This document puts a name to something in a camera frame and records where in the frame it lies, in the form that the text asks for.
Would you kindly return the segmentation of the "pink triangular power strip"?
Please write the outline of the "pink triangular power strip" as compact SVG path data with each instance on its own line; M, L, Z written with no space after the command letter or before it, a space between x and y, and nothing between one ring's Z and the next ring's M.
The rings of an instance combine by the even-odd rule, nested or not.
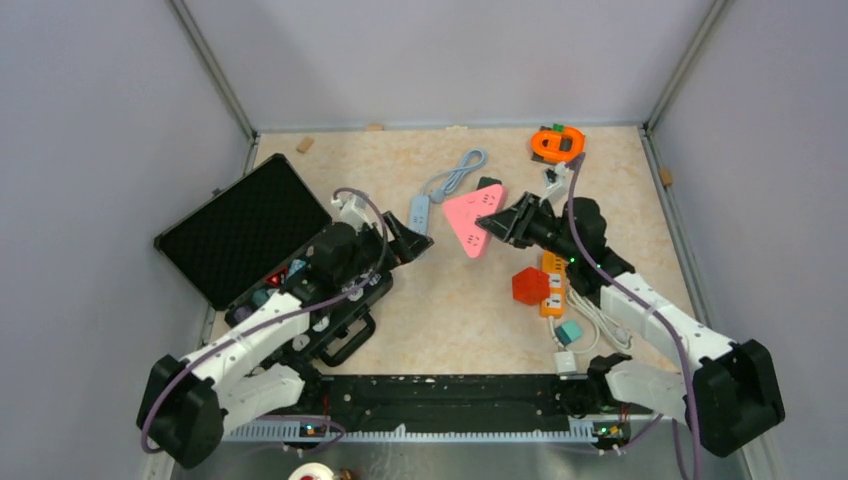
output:
M487 231L477 225L477 221L498 212L505 199L505 187L492 184L450 198L442 204L442 212L469 258L481 257L491 238Z

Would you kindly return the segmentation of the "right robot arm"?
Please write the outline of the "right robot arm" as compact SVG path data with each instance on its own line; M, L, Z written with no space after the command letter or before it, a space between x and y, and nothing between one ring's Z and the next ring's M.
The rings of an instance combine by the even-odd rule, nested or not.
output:
M620 321L677 367L666 371L626 353L590 361L589 404L612 412L635 404L685 424L699 444L727 457L786 418L769 350L750 339L718 333L665 299L618 255L607 222L590 198L567 200L556 215L550 202L525 193L477 225L516 248L538 246L566 261L570 291Z

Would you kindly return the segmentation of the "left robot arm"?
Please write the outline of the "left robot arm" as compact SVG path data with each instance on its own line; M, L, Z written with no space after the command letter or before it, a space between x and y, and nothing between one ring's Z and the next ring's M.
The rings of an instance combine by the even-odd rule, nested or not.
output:
M137 424L142 449L165 452L180 466L207 459L223 436L286 407L319 404L312 360L338 366L375 332L371 306L392 287L393 269L434 241L390 213L378 225L322 220L306 236L279 234L274 253L304 259L262 303L218 340L151 369Z

